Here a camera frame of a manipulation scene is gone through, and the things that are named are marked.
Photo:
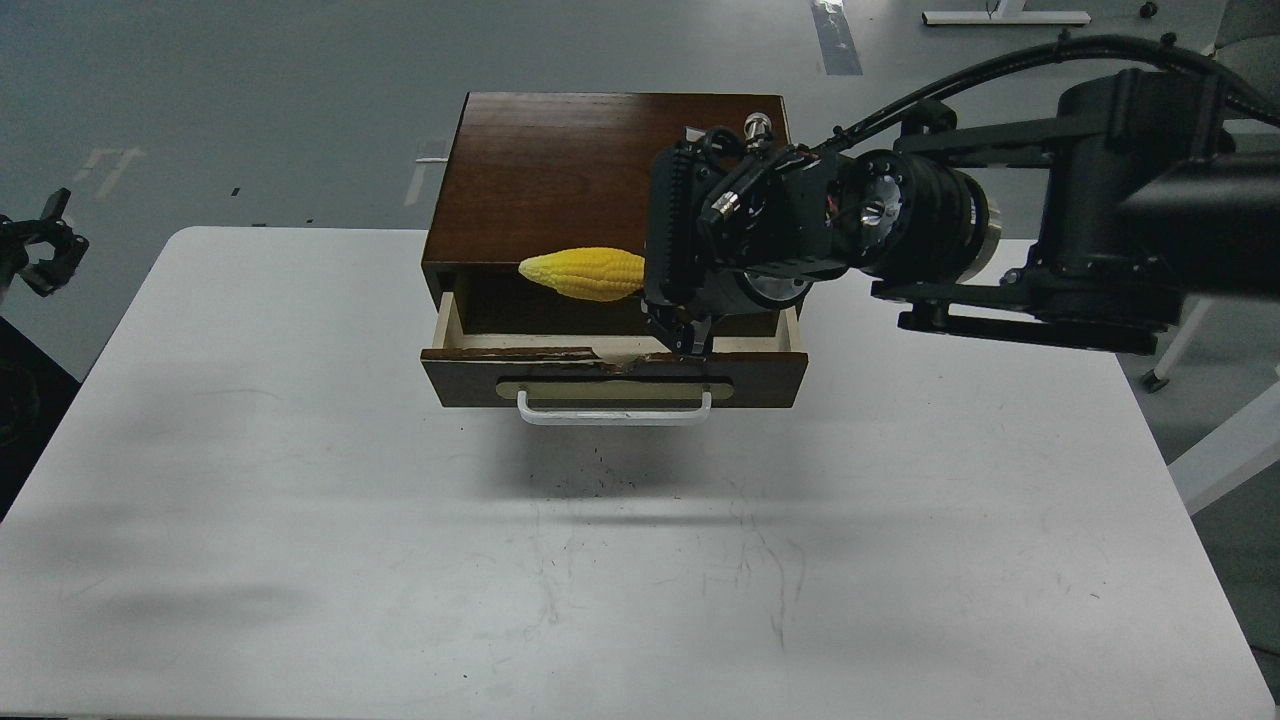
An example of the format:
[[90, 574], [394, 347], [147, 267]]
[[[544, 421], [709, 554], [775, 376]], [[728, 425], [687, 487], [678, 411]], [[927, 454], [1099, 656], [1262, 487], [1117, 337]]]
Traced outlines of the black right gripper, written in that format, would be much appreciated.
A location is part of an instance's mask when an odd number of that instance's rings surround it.
[[713, 190], [699, 225], [724, 264], [684, 307], [640, 302], [650, 334], [681, 357], [707, 360], [716, 315], [685, 311], [773, 311], [803, 301], [818, 282], [855, 258], [855, 165], [841, 152], [788, 143], [771, 126], [739, 133], [751, 158]]

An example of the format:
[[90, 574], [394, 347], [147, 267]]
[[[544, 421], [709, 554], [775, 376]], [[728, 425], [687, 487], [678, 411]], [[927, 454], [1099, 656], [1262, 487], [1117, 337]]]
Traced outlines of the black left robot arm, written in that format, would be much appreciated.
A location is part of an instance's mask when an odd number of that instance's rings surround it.
[[[1, 217], [3, 293], [18, 278], [44, 299], [65, 287], [76, 275], [90, 241], [76, 233], [64, 218], [70, 196], [72, 191], [65, 187], [54, 191], [35, 219]], [[32, 261], [28, 247], [35, 245], [47, 245], [52, 256]]]

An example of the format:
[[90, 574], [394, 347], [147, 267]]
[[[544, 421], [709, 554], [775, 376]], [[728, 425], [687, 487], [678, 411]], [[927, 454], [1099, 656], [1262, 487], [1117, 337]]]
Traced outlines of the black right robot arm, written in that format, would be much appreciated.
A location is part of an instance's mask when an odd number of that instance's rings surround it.
[[1252, 100], [1224, 69], [1129, 69], [1041, 120], [960, 129], [911, 102], [858, 158], [760, 124], [694, 135], [652, 170], [648, 329], [707, 359], [718, 322], [855, 270], [906, 331], [1152, 354], [1190, 295], [1277, 297], [1277, 155], [1224, 126]]

